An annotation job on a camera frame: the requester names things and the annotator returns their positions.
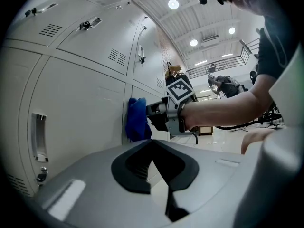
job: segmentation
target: ceiling light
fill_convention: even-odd
[[[226,54],[226,55],[222,55],[222,57],[228,57],[228,56],[232,56],[233,55],[233,53],[231,53],[231,54]]]
[[[204,92],[207,92],[207,91],[211,91],[210,89],[208,89],[208,90],[203,90],[203,91],[201,91],[201,93],[204,93]]]
[[[229,33],[232,35],[232,34],[234,34],[234,32],[236,32],[236,29],[234,27],[231,27],[229,29]]]
[[[179,7],[179,2],[177,2],[176,0],[170,0],[168,2],[168,6],[170,9],[174,10],[174,9],[177,9]]]
[[[195,47],[198,44],[198,41],[196,39],[193,39],[192,41],[190,41],[190,45],[192,47]]]
[[[199,63],[196,63],[195,66],[200,65],[200,64],[203,64],[203,63],[206,63],[206,62],[207,62],[207,60],[202,61],[202,62],[199,62]]]

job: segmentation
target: person in background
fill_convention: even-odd
[[[230,76],[217,76],[208,75],[208,88],[217,95],[222,91],[226,98],[230,98],[244,92],[243,86],[240,83],[231,78]]]
[[[269,89],[287,67],[299,45],[289,19],[276,0],[217,0],[233,4],[265,18],[260,30],[258,72],[253,87],[221,101],[191,102],[180,116],[186,129],[194,126],[227,126],[248,123],[261,116],[272,104]]]

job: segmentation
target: white ceiling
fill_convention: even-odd
[[[222,55],[239,55],[241,50],[239,10],[229,4],[220,5],[216,0],[208,0],[206,5],[198,0],[177,0],[176,10],[168,7],[169,0],[134,0],[163,28],[173,41],[188,69],[195,63],[220,60]],[[236,32],[229,34],[229,28]],[[203,46],[201,40],[219,35],[214,45]],[[197,46],[190,46],[196,39]]]

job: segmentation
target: metal railing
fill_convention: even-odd
[[[243,46],[239,56],[208,63],[200,67],[187,70],[187,72],[189,73],[190,79],[192,79],[203,75],[212,74],[227,68],[242,66],[247,63],[250,54],[251,51],[247,50],[247,48]]]

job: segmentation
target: blue towel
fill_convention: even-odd
[[[150,139],[152,132],[147,121],[147,102],[145,98],[129,99],[129,109],[125,131],[133,142]]]

